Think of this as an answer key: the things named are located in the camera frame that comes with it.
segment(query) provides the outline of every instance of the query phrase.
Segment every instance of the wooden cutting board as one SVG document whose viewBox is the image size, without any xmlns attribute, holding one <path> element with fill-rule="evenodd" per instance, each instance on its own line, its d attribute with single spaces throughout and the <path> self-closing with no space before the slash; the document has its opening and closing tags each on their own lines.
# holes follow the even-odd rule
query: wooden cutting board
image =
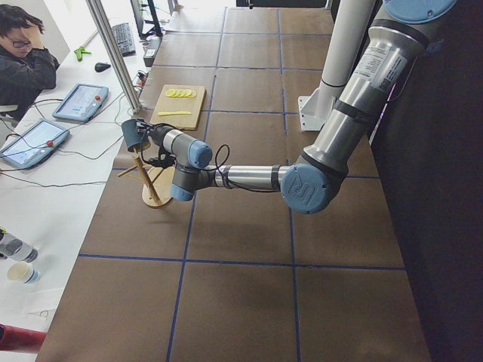
<svg viewBox="0 0 483 362">
<path fill-rule="evenodd" d="M 173 97 L 172 94 L 182 91 L 196 92 L 194 97 Z M 158 102 L 151 116 L 151 124 L 168 123 L 183 130 L 195 130 L 198 127 L 199 114 L 202 110 L 203 99 L 205 98 L 205 87 L 201 85 L 178 85 L 165 84 L 159 95 Z M 191 112 L 190 115 L 165 115 L 159 116 L 159 112 Z"/>
</svg>

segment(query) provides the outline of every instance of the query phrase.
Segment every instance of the blue joint cap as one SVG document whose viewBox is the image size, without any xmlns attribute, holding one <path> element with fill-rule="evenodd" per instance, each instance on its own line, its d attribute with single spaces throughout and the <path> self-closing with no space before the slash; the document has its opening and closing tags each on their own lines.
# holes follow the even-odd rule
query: blue joint cap
<svg viewBox="0 0 483 362">
<path fill-rule="evenodd" d="M 178 201 L 190 201 L 194 196 L 194 192 L 190 192 L 188 190 L 180 188 L 178 185 L 172 184 L 171 196 L 173 196 L 173 198 Z"/>
<path fill-rule="evenodd" d="M 329 179 L 310 164 L 295 164 L 287 171 L 280 186 L 287 205 L 299 213 L 317 213 L 332 200 Z"/>
<path fill-rule="evenodd" d="M 445 15 L 457 0 L 384 0 L 386 11 L 406 24 L 423 24 Z"/>
<path fill-rule="evenodd" d="M 200 140 L 194 140 L 188 147 L 189 163 L 196 168 L 205 168 L 210 164 L 213 157 L 211 147 Z"/>
</svg>

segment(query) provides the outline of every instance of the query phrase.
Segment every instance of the red cylinder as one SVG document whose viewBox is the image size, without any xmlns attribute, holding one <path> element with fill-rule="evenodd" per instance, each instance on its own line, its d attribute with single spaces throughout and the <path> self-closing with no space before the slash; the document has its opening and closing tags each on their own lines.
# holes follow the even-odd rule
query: red cylinder
<svg viewBox="0 0 483 362">
<path fill-rule="evenodd" d="M 0 351 L 38 353 L 47 333 L 0 324 Z"/>
</svg>

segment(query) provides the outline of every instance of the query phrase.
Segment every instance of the tiled surface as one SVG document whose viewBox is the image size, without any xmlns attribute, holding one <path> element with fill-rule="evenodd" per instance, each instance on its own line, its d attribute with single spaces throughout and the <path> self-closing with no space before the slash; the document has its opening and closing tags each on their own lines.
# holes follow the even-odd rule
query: tiled surface
<svg viewBox="0 0 483 362">
<path fill-rule="evenodd" d="M 199 84 L 189 134 L 229 144 L 228 164 L 292 163 L 313 143 L 297 98 L 318 86 L 327 11 L 182 9 L 170 27 L 136 116 L 164 84 Z M 311 216 L 215 188 L 153 210 L 116 177 L 130 156 L 123 145 L 39 360 L 429 361 L 367 139 Z"/>
</svg>

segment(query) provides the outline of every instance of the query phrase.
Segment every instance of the black mouse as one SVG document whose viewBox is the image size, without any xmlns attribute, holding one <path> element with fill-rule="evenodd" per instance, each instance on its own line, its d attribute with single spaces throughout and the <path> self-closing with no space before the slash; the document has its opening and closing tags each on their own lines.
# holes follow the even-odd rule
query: black mouse
<svg viewBox="0 0 483 362">
<path fill-rule="evenodd" d="M 98 73 L 101 73 L 110 67 L 111 65 L 108 63 L 96 63 L 96 65 L 94 66 L 94 70 Z"/>
</svg>

